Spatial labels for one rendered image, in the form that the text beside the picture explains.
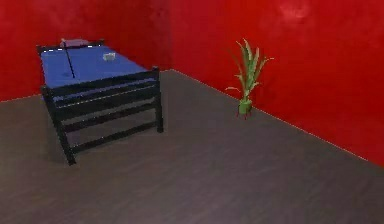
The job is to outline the black bed with blue mattress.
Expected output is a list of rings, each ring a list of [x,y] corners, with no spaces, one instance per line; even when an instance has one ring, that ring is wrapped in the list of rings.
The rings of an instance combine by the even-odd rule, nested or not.
[[[67,47],[75,79],[63,47],[38,45],[44,84],[41,94],[69,165],[75,155],[99,145],[155,128],[164,131],[160,69],[145,69],[105,45],[100,39],[88,45]],[[113,61],[103,54],[116,53]],[[133,128],[72,146],[67,135],[153,109],[155,119]]]

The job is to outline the green potted house plant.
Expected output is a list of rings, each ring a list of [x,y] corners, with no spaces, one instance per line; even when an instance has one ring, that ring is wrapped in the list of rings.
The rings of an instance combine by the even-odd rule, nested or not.
[[[240,47],[242,62],[239,62],[236,57],[233,57],[233,60],[238,68],[236,77],[240,82],[240,87],[228,86],[226,90],[236,90],[241,94],[237,106],[237,116],[242,115],[244,119],[247,119],[252,114],[253,101],[250,95],[260,85],[258,79],[263,68],[273,60],[273,57],[262,55],[259,47],[252,49],[247,39],[243,39],[242,43],[237,41],[237,45]]]

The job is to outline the black thin stick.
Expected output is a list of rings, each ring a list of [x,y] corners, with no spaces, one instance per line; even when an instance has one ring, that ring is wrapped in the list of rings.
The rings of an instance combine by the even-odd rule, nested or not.
[[[75,73],[74,73],[72,62],[71,62],[71,59],[70,59],[70,56],[69,56],[69,53],[68,53],[68,48],[67,48],[66,40],[65,39],[61,39],[61,43],[63,45],[63,49],[65,51],[65,54],[66,54],[66,57],[67,57],[67,60],[68,60],[68,64],[69,64],[69,67],[70,67],[72,78],[75,79]]]

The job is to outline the mauve pillow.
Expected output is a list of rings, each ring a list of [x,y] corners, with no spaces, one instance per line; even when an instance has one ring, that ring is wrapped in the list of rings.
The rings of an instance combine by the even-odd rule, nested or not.
[[[61,39],[60,47],[78,47],[88,44],[89,41],[85,39]]]

